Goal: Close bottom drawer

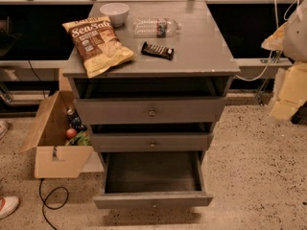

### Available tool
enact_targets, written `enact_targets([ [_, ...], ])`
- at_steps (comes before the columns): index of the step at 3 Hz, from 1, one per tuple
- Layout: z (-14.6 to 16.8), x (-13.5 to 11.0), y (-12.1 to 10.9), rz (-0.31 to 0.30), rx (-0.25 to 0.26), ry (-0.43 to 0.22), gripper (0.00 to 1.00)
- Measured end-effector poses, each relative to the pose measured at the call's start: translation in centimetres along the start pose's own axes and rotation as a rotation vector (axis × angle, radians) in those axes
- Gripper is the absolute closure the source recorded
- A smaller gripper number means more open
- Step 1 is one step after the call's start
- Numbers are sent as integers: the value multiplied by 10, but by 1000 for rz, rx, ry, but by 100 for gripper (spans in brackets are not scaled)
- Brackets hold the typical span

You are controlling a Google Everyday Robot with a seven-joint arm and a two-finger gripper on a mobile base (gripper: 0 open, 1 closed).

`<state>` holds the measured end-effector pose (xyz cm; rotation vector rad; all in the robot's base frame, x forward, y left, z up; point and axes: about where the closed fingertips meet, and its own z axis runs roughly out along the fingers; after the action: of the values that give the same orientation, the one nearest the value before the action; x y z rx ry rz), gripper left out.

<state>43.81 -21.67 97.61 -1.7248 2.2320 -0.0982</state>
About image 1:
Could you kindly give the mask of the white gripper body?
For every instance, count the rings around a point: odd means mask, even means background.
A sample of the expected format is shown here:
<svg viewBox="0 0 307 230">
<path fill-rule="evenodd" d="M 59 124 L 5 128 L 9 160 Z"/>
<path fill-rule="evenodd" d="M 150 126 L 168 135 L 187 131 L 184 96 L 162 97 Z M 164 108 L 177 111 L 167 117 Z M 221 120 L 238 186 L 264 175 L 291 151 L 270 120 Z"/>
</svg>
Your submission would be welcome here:
<svg viewBox="0 0 307 230">
<path fill-rule="evenodd" d="M 307 62 L 307 0 L 298 6 L 287 21 L 283 52 L 287 58 Z"/>
</svg>

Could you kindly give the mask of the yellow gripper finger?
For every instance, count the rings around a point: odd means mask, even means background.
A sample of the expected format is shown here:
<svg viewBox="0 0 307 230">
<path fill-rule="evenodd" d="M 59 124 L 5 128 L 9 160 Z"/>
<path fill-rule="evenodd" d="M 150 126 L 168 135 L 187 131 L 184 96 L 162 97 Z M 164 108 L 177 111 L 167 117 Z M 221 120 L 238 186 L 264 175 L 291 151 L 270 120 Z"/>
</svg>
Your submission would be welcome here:
<svg viewBox="0 0 307 230">
<path fill-rule="evenodd" d="M 282 51 L 285 29 L 288 23 L 283 23 L 276 31 L 267 37 L 261 44 L 261 47 L 269 51 Z"/>
<path fill-rule="evenodd" d="M 269 117 L 289 121 L 307 102 L 307 63 L 296 62 L 288 70 L 279 69 L 275 76 Z"/>
</svg>

